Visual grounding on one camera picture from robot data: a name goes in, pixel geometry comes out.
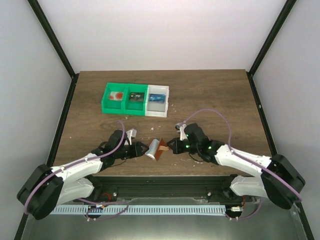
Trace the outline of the left black frame post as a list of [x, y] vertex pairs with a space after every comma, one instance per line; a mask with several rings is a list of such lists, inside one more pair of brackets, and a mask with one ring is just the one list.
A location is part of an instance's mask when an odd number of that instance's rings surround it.
[[50, 40], [55, 52], [57, 53], [59, 59], [61, 60], [64, 68], [66, 69], [68, 75], [73, 79], [76, 75], [70, 61], [65, 54], [50, 22], [48, 21], [40, 3], [38, 0], [27, 0], [31, 9], [33, 10], [35, 16], [37, 17], [39, 23], [41, 24], [44, 32], [46, 33], [48, 39]]

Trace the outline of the blue card in bin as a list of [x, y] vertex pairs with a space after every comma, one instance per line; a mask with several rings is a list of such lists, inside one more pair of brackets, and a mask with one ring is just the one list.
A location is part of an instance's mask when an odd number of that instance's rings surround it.
[[165, 103], [166, 95], [158, 94], [158, 93], [150, 93], [148, 97], [148, 101], [152, 103]]

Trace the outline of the black card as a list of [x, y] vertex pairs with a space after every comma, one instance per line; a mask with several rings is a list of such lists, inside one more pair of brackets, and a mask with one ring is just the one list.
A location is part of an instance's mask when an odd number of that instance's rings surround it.
[[144, 102], [145, 93], [144, 92], [131, 92], [129, 95], [129, 101], [131, 102]]

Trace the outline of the green bin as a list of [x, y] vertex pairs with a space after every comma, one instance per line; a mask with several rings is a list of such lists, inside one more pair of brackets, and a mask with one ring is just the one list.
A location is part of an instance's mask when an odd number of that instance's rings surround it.
[[124, 114], [144, 116], [147, 97], [147, 84], [128, 83], [124, 95]]
[[127, 93], [128, 85], [126, 83], [108, 82], [101, 100], [102, 113], [122, 115]]

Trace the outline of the white bin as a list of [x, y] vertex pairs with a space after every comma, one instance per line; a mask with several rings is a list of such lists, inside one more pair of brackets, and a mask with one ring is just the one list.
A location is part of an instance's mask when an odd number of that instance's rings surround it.
[[166, 85], [148, 85], [145, 116], [166, 118], [169, 107], [169, 86]]

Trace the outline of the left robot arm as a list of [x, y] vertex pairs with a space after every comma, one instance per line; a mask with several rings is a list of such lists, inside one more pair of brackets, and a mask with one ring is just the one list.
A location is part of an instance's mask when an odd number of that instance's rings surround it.
[[27, 215], [36, 220], [47, 217], [55, 207], [84, 199], [97, 202], [102, 196], [102, 184], [94, 174], [114, 165], [116, 160], [143, 156], [149, 147], [134, 141], [137, 131], [115, 130], [108, 141], [84, 157], [60, 166], [39, 165], [17, 194]]

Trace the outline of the black frame post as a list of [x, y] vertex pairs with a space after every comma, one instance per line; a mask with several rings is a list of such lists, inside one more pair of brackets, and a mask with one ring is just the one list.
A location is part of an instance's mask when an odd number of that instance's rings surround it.
[[254, 76], [297, 0], [286, 0], [248, 73]]
[[37, 17], [39, 23], [41, 24], [44, 32], [46, 33], [48, 39], [50, 40], [55, 52], [57, 53], [59, 59], [61, 60], [64, 68], [66, 69], [68, 75], [73, 79], [76, 75], [70, 61], [65, 54], [50, 22], [48, 21], [40, 3], [38, 0], [27, 0], [31, 9], [33, 10], [35, 16]]

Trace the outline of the green bin middle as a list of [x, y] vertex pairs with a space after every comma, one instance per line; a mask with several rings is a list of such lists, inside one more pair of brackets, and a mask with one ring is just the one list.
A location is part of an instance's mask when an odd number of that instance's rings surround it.
[[144, 116], [147, 97], [147, 84], [128, 83], [124, 95], [124, 114]]

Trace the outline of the black aluminium front rail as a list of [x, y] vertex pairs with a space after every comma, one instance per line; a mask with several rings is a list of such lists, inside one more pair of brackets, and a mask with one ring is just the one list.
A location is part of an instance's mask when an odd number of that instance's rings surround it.
[[136, 198], [192, 198], [209, 202], [252, 201], [253, 193], [236, 195], [231, 182], [236, 174], [225, 176], [89, 176], [94, 190], [84, 197], [90, 202], [115, 202]]

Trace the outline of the green bin left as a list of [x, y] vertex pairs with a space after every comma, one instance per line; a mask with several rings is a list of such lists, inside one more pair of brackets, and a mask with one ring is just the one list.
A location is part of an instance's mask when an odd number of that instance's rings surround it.
[[101, 100], [102, 113], [122, 115], [127, 93], [128, 85], [126, 83], [108, 82]]

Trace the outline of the red white card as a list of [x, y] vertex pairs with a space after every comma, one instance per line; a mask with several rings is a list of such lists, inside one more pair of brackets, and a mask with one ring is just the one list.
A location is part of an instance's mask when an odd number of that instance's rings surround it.
[[112, 101], [122, 101], [124, 93], [122, 91], [111, 91], [109, 94], [109, 99]]

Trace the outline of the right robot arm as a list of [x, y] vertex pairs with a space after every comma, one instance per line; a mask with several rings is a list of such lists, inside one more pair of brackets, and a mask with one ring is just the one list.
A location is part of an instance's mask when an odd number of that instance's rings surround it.
[[209, 139], [197, 123], [178, 124], [175, 128], [180, 136], [167, 142], [174, 154], [197, 154], [206, 163], [249, 175], [238, 175], [222, 188], [225, 200], [232, 202], [239, 196], [262, 197], [285, 210], [301, 201], [300, 192], [306, 182], [285, 156], [255, 155], [234, 149], [222, 141]]

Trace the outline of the silver grey card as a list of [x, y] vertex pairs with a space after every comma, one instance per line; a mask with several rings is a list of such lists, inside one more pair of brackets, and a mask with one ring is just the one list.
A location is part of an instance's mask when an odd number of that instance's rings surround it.
[[153, 160], [156, 159], [156, 152], [158, 150], [160, 141], [154, 138], [148, 146], [148, 150], [146, 151], [145, 155]]

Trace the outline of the right black frame post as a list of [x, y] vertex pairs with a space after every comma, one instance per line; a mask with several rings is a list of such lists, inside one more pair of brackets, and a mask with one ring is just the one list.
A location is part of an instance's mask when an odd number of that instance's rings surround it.
[[297, 0], [286, 0], [248, 73], [254, 76]]

